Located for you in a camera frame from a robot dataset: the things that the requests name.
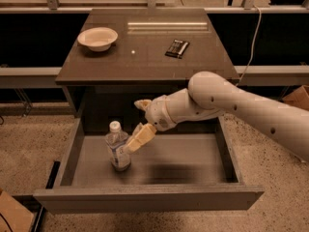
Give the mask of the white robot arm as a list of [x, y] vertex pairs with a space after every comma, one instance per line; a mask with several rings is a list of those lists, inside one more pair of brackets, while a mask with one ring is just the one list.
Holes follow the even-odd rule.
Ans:
[[147, 123], [139, 124], [125, 144], [129, 154], [159, 131], [229, 112], [291, 154], [309, 161], [309, 111], [243, 91], [213, 72], [197, 72], [186, 88], [153, 100], [139, 100], [135, 106], [145, 112]]

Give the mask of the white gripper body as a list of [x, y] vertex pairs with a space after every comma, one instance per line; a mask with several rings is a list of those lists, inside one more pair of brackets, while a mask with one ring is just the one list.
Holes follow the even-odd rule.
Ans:
[[168, 131], [177, 125], [168, 113], [167, 102], [169, 99], [161, 96], [152, 100], [146, 107], [145, 118], [158, 131]]

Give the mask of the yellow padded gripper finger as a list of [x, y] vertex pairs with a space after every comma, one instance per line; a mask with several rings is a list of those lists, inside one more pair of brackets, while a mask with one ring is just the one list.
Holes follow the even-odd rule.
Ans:
[[152, 103], [151, 100], [138, 100], [134, 102], [134, 105], [138, 109], [145, 111], [151, 103]]
[[156, 134], [156, 129], [153, 125], [147, 123], [143, 125], [139, 123], [134, 129], [131, 137], [127, 140], [124, 151], [128, 154], [133, 154], [143, 145], [150, 142]]

